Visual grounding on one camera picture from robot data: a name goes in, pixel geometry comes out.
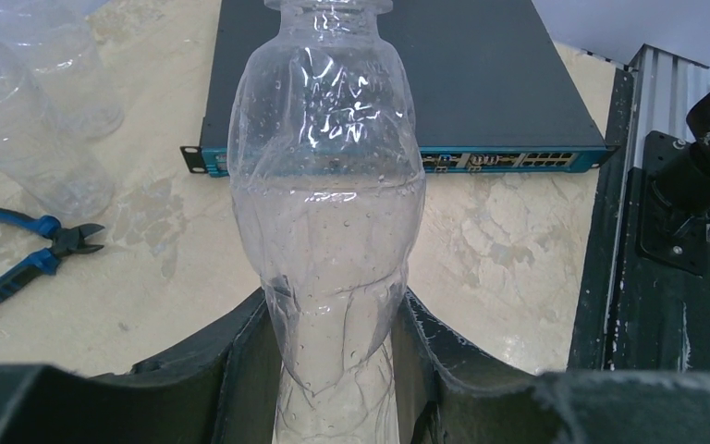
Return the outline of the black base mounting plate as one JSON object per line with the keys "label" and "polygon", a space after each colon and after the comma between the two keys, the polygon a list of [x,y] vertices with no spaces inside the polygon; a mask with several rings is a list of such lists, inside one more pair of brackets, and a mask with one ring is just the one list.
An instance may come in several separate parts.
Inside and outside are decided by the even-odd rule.
{"label": "black base mounting plate", "polygon": [[643,166],[599,173],[571,369],[710,371],[710,224],[664,233],[652,181],[686,147],[657,131],[644,147]]}

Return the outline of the blue handled pliers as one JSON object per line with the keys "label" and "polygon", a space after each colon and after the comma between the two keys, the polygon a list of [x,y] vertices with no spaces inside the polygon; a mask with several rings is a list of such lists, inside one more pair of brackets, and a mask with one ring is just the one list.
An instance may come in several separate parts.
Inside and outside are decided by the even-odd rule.
{"label": "blue handled pliers", "polygon": [[0,208],[0,224],[22,228],[48,241],[46,248],[28,254],[0,276],[0,304],[13,297],[35,278],[53,276],[62,260],[74,254],[90,254],[100,251],[101,244],[89,244],[87,239],[105,227],[86,223],[74,228],[65,228],[54,216],[32,217],[21,212]]}

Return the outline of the clear plastic bottle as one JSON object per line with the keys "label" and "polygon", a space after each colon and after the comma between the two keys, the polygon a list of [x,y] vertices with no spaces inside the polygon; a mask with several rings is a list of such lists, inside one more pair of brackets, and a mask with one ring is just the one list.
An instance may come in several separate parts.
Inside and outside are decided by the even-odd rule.
{"label": "clear plastic bottle", "polygon": [[0,42],[32,71],[67,129],[82,139],[117,130],[116,88],[88,22],[62,1],[0,1]]}

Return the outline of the dark network switch box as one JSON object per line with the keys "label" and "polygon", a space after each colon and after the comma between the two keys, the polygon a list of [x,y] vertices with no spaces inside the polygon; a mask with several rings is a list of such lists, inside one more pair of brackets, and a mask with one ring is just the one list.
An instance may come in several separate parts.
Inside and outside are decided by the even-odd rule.
{"label": "dark network switch box", "polygon": [[225,1],[199,143],[214,178],[582,173],[609,147],[529,1]]}

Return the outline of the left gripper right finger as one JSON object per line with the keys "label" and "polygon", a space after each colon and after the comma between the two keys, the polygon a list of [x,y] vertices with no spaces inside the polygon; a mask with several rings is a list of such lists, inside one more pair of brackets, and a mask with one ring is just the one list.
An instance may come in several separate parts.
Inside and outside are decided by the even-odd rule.
{"label": "left gripper right finger", "polygon": [[504,363],[407,292],[391,330],[403,443],[710,443],[710,372]]}

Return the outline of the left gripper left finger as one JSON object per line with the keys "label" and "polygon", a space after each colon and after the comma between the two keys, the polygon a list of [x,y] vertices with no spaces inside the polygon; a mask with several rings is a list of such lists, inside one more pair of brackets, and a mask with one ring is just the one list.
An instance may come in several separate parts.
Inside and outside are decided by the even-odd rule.
{"label": "left gripper left finger", "polygon": [[123,375],[0,364],[0,443],[268,443],[280,366],[256,290]]}

